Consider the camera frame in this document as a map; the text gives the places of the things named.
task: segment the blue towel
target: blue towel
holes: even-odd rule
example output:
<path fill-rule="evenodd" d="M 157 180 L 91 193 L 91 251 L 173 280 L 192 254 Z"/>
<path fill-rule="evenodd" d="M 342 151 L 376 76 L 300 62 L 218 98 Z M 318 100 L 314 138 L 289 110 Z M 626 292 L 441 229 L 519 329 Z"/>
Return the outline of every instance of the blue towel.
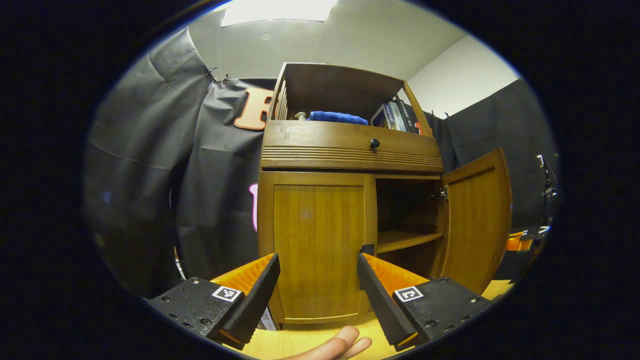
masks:
<path fill-rule="evenodd" d="M 311 111 L 311 117 L 307 120 L 347 122 L 349 124 L 369 125 L 369 122 L 355 115 L 332 113 L 330 111 Z"/>

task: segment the human hand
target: human hand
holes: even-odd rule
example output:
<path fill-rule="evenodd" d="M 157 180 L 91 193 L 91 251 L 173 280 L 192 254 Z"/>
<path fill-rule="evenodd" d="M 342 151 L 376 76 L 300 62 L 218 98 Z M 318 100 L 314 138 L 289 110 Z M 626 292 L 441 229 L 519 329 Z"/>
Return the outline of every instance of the human hand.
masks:
<path fill-rule="evenodd" d="M 343 327 L 334 337 L 326 343 L 314 347 L 311 350 L 289 357 L 282 360 L 332 360 L 350 359 L 359 353 L 367 350 L 371 346 L 370 338 L 361 338 L 356 341 L 360 331 L 353 326 Z"/>

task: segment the ceiling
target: ceiling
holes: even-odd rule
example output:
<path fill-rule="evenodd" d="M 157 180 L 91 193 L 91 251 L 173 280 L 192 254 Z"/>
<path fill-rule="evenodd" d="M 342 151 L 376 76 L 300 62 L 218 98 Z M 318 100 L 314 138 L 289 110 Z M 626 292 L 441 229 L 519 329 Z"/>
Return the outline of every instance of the ceiling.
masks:
<path fill-rule="evenodd" d="M 224 11 L 189 25 L 222 78 L 277 78 L 282 63 L 345 65 L 409 80 L 466 33 L 402 0 L 339 0 L 326 22 L 269 20 L 220 28 Z"/>

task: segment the wooden cabinet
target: wooden cabinet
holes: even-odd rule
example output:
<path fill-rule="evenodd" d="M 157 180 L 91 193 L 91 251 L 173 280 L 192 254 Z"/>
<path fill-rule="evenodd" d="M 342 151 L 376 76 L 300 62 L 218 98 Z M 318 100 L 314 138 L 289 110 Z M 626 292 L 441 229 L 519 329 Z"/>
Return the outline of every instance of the wooden cabinet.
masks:
<path fill-rule="evenodd" d="M 402 80 L 332 65 L 283 66 L 258 187 L 260 255 L 280 256 L 269 303 L 276 322 L 336 322 L 366 313 L 356 274 L 365 244 L 374 244 L 381 259 L 424 277 L 451 277 L 478 294 L 491 281 L 511 225 L 500 149 L 443 174 L 433 137 L 292 117 L 323 110 L 369 119 L 401 89 L 430 134 Z M 370 147 L 372 138 L 379 147 Z"/>

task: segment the cabinet shelf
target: cabinet shelf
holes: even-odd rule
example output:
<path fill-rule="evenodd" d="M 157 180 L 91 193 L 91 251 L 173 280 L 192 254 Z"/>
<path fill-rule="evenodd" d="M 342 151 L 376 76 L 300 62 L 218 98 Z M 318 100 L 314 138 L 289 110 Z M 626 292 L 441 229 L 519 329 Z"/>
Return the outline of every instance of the cabinet shelf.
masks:
<path fill-rule="evenodd" d="M 408 231 L 382 231 L 378 233 L 378 254 L 416 246 L 437 240 L 442 234 L 419 234 Z"/>

